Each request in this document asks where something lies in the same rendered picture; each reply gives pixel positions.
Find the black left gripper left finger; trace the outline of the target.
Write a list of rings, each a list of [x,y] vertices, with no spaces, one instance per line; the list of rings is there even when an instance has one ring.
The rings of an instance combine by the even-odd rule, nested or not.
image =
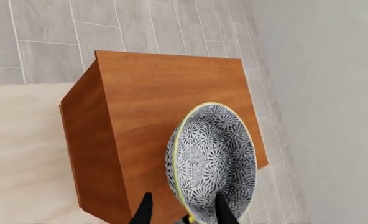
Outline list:
[[[150,224],[152,219],[152,193],[146,192],[138,209],[128,224]]]

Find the wooden cabinet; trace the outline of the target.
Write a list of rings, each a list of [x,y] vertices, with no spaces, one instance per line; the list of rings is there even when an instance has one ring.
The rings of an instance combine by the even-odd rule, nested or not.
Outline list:
[[[268,165],[239,59],[97,50],[63,97],[60,113],[82,210],[109,224],[128,224],[146,192],[152,224],[186,211],[165,175],[167,142],[196,106],[218,102],[243,120],[258,167]]]

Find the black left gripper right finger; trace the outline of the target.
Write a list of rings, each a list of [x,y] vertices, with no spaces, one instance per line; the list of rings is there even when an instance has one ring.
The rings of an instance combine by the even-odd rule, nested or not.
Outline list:
[[[218,224],[240,224],[229,208],[224,194],[221,192],[216,194],[215,207]]]

